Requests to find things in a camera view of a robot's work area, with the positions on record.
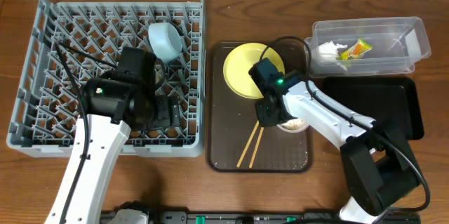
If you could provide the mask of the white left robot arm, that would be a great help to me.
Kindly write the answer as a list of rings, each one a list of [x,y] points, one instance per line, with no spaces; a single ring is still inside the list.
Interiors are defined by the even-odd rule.
[[[125,47],[120,60],[76,86],[79,118],[69,162],[47,223],[98,223],[117,158],[131,132],[180,125],[177,98],[157,95],[153,53]]]

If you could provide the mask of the yellow orange snack wrapper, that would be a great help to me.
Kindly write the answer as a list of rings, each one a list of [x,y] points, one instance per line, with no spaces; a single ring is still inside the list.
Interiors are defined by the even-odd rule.
[[[358,39],[358,41],[348,50],[341,53],[338,57],[339,60],[354,60],[360,59],[365,53],[371,51],[373,46],[366,43],[363,39]]]

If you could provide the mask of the white tissue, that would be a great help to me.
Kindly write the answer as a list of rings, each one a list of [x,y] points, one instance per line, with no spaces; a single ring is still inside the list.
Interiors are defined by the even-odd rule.
[[[340,56],[338,50],[341,48],[347,48],[347,45],[334,44],[332,41],[319,45],[319,60],[323,62],[335,62],[343,70],[347,71],[347,67],[340,63],[338,59]]]

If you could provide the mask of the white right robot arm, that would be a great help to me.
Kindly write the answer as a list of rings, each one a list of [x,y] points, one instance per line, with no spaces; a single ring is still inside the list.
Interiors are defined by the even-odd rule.
[[[402,130],[351,111],[294,70],[278,71],[267,58],[249,75],[263,95],[255,104],[260,126],[302,119],[339,151],[351,198],[339,218],[378,223],[391,206],[422,184],[422,174]]]

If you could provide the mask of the food scraps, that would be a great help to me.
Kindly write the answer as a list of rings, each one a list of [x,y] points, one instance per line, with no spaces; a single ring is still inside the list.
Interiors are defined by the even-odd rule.
[[[306,129],[308,126],[309,126],[308,123],[302,119],[291,119],[286,123],[280,125],[280,127],[289,131],[303,130]]]

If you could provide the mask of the light blue bowl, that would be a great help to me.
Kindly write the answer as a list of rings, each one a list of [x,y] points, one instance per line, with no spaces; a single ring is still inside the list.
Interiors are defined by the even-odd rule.
[[[150,46],[157,58],[168,64],[182,52],[181,37],[169,22],[157,22],[148,27]]]

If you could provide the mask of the pink bowl with food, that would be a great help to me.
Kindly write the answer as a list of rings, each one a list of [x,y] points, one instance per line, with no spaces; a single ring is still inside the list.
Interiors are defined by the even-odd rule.
[[[308,123],[302,119],[291,119],[286,123],[278,124],[277,126],[288,133],[299,133],[309,127]]]

